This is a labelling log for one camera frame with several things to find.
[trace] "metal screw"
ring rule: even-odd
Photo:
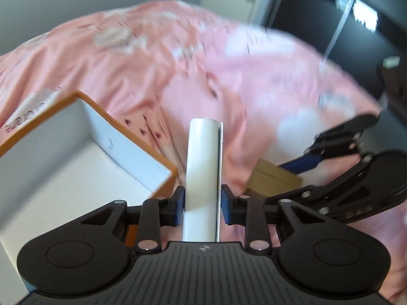
[[[355,136],[353,137],[353,141],[358,140],[361,135],[362,133],[356,133]]]
[[[138,247],[143,250],[154,250],[158,247],[158,243],[152,239],[145,239],[138,242]]]
[[[369,163],[369,161],[372,160],[372,155],[366,155],[365,157],[363,157],[362,162],[364,163]]]
[[[327,214],[329,212],[329,207],[323,207],[322,209],[319,209],[318,212],[321,214]]]
[[[302,194],[301,194],[301,197],[303,198],[303,199],[306,199],[308,196],[310,196],[311,195],[311,191],[310,190],[307,190],[307,191],[304,191]]]
[[[270,244],[269,244],[269,242],[263,241],[261,239],[257,239],[255,241],[251,241],[249,246],[253,250],[263,251],[263,250],[268,249],[270,247]]]

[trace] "white cylinder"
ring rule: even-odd
[[[182,240],[215,242],[219,173],[219,124],[193,119],[189,129]]]

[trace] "white floral pattern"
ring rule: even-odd
[[[194,55],[197,52],[203,50],[203,48],[204,48],[204,44],[202,42],[199,42],[198,44],[195,44],[195,45],[190,46],[188,48],[175,49],[172,52],[172,54],[179,61],[192,60]]]
[[[291,37],[280,31],[241,26],[230,36],[225,53],[229,57],[292,54],[295,46]]]
[[[33,45],[35,45],[35,44],[41,43],[41,42],[43,42],[43,41],[46,40],[46,37],[47,37],[47,34],[48,34],[48,33],[49,33],[49,32],[40,34],[40,35],[36,36],[35,38],[32,38],[32,39],[30,39],[30,40],[24,42],[21,46],[29,47],[29,46],[33,46]]]
[[[178,19],[178,15],[173,13],[173,12],[169,12],[169,11],[163,11],[163,12],[159,12],[158,14],[156,14],[159,17],[165,17],[168,19]]]
[[[344,119],[351,119],[356,115],[356,109],[350,99],[331,91],[321,93],[318,107],[325,111],[334,111]]]
[[[124,26],[111,26],[97,33],[93,42],[97,47],[109,48],[122,54],[132,54],[136,48],[145,48],[147,38],[137,37],[133,31]]]
[[[118,8],[118,9],[112,9],[112,10],[108,10],[108,11],[104,11],[103,13],[105,14],[106,18],[115,16],[115,15],[121,15],[121,16],[126,16],[127,13],[131,10],[133,10],[134,8],[136,8],[136,6],[131,6],[131,7],[127,7],[127,8]]]

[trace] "open box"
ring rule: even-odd
[[[111,201],[170,196],[177,168],[81,92],[0,146],[0,304],[27,294],[23,245]]]

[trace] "pink bedsheet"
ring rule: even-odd
[[[41,110],[14,113],[44,88],[89,95],[172,160],[180,183],[191,119],[223,121],[223,182],[236,195],[258,159],[293,159],[321,131],[379,112],[350,76],[295,37],[232,23],[180,1],[74,19],[1,56],[0,141]],[[325,161],[304,174],[305,183],[324,184],[356,161]],[[386,298],[407,286],[405,213],[399,206],[353,224],[391,253],[381,290]],[[180,230],[166,228],[164,237],[179,239]],[[243,240],[243,229],[223,225],[221,239]]]

